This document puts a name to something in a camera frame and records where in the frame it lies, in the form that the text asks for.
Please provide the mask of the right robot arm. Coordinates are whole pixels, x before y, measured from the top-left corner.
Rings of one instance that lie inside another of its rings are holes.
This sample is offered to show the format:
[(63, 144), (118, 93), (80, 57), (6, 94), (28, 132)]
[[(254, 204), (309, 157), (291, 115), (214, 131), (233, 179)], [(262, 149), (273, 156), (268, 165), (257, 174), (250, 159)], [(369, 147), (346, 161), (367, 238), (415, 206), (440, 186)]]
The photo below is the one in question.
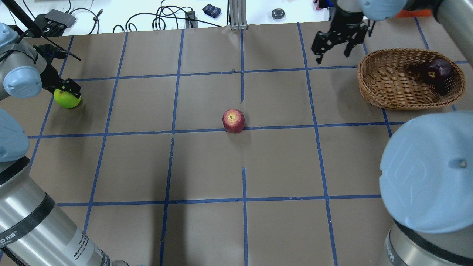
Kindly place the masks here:
[[(337, 44), (348, 57), (374, 25), (402, 10), (430, 9), (472, 63), (471, 0), (333, 0), (328, 32), (317, 32), (318, 64)], [(384, 49), (358, 65), (360, 93), (388, 110), (424, 110), (456, 103), (466, 91), (463, 71), (425, 49)], [(378, 266), (471, 266), (473, 223), (472, 111), (430, 113), (404, 123), (382, 155), (380, 192), (394, 225)]]

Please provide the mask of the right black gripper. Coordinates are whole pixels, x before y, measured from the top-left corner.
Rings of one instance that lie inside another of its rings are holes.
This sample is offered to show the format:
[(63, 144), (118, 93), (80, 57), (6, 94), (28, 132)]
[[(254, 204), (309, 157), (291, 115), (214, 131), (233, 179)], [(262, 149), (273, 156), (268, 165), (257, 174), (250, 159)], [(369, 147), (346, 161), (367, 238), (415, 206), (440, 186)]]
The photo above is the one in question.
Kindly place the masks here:
[(344, 50), (347, 58), (350, 57), (354, 47), (363, 44), (369, 31), (369, 26), (363, 21), (363, 17), (362, 12), (350, 12), (333, 7), (329, 32), (318, 31), (311, 47), (317, 64), (320, 65), (325, 53), (338, 43), (347, 42)]

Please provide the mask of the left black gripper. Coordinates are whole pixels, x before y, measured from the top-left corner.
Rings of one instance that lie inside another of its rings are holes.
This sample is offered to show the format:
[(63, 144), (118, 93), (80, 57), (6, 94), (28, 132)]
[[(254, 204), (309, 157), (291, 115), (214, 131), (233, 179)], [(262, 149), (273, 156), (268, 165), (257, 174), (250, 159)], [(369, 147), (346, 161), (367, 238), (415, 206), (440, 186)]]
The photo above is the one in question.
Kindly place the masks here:
[(76, 98), (81, 98), (81, 86), (70, 78), (61, 79), (57, 69), (52, 66), (53, 60), (52, 57), (45, 57), (46, 66), (40, 73), (42, 89), (50, 93), (54, 93), (56, 89), (59, 89), (72, 94)]

